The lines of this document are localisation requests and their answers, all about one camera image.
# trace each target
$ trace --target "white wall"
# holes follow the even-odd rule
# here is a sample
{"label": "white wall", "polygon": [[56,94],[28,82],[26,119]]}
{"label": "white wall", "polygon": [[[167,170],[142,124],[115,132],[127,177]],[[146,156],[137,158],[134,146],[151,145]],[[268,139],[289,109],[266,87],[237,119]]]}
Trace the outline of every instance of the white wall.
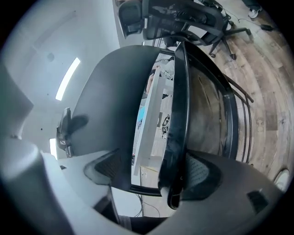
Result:
{"label": "white wall", "polygon": [[[111,0],[42,0],[34,5],[16,26],[1,54],[9,74],[34,104],[22,138],[50,152],[49,139],[56,136],[62,111],[66,107],[74,110],[96,64],[118,48]],[[76,57],[81,63],[62,101],[57,101],[59,85]],[[58,148],[57,155],[65,157]],[[97,190],[97,185],[91,185],[80,196],[89,203]],[[113,194],[120,214],[133,216],[141,208],[135,195],[118,190]]]}

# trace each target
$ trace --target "fluorescent light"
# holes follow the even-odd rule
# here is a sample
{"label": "fluorescent light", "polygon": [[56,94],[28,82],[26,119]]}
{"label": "fluorescent light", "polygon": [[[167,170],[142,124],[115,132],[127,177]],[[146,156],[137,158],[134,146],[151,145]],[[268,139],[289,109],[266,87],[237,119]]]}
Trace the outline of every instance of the fluorescent light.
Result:
{"label": "fluorescent light", "polygon": [[63,80],[58,88],[57,94],[55,99],[61,101],[64,91],[68,85],[69,80],[71,79],[74,71],[76,70],[77,66],[79,65],[80,60],[78,58],[75,58],[75,60],[73,61],[73,63],[71,64],[71,66],[69,67],[68,71],[66,72],[66,74],[63,77]]}
{"label": "fluorescent light", "polygon": [[49,139],[50,145],[50,153],[56,158],[57,160],[57,152],[56,152],[56,139]]}

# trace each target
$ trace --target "floor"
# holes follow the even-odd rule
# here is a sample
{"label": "floor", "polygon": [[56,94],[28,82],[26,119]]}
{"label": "floor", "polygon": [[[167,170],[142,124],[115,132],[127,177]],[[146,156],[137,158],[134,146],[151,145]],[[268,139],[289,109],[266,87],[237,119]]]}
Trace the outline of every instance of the floor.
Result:
{"label": "floor", "polygon": [[[279,32],[263,31],[253,24],[273,25],[266,12],[261,12],[257,19],[251,21],[247,16],[248,8],[241,0],[219,0],[219,3],[231,15],[236,28],[246,27],[252,33],[250,37],[246,33],[229,37],[229,46],[237,55],[235,61],[230,58],[222,43],[214,52],[216,57],[212,58],[224,74],[236,81],[254,99],[250,105],[253,132],[249,163],[270,180],[283,168],[287,168],[292,175],[294,60],[289,45]],[[237,17],[249,22],[238,22]],[[201,49],[208,53],[210,46]],[[237,106],[240,114],[237,158],[240,160],[245,139],[243,108],[239,99]],[[141,172],[143,186],[157,186],[157,172],[146,168]],[[172,214],[161,198],[144,197],[143,200],[157,207],[161,217]],[[144,205],[144,213],[146,216],[158,216],[156,210],[147,205]]]}

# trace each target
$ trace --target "power cable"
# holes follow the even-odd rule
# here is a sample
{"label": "power cable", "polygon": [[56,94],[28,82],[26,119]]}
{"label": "power cable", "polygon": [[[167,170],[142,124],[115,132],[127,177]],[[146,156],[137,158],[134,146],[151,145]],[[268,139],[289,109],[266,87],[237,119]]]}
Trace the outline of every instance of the power cable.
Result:
{"label": "power cable", "polygon": [[245,20],[251,24],[255,24],[257,26],[259,26],[262,30],[265,30],[265,31],[273,31],[273,30],[276,30],[278,31],[277,28],[274,28],[273,26],[271,25],[268,25],[268,24],[257,24],[255,22],[252,22],[252,21],[249,21],[247,19],[244,19],[244,18],[238,18],[236,15],[234,15],[233,13],[231,13],[229,10],[225,9],[225,8],[222,8],[225,12],[229,12],[231,15],[233,15],[237,20],[238,20],[238,23],[240,23],[241,20]]}
{"label": "power cable", "polygon": [[136,195],[137,195],[137,197],[140,199],[140,202],[141,202],[141,211],[142,211],[142,209],[143,209],[143,203],[144,203],[144,204],[146,204],[146,205],[149,205],[149,206],[153,207],[155,210],[157,210],[157,212],[158,212],[158,217],[160,217],[160,212],[159,212],[159,210],[158,210],[155,206],[152,206],[152,205],[150,205],[150,204],[144,202],[144,201],[142,200],[142,198],[141,198],[138,194],[136,194]]}

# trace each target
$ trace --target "chair backrest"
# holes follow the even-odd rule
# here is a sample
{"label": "chair backrest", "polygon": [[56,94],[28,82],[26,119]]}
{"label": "chair backrest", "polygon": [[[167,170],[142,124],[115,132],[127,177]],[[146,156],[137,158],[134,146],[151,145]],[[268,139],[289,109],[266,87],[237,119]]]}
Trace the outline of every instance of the chair backrest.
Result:
{"label": "chair backrest", "polygon": [[[142,30],[146,40],[174,36],[209,45],[213,39],[222,37],[225,24],[217,8],[190,0],[143,0],[142,16],[147,19]],[[207,33],[198,36],[188,30],[191,26]]]}
{"label": "chair backrest", "polygon": [[130,34],[140,34],[144,27],[142,18],[142,5],[139,0],[123,3],[119,7],[119,22],[123,35],[126,38]]}
{"label": "chair backrest", "polygon": [[126,46],[105,56],[86,83],[72,119],[85,115],[87,124],[69,141],[75,156],[118,149],[120,170],[112,186],[129,190],[136,119],[149,73],[160,49]]}

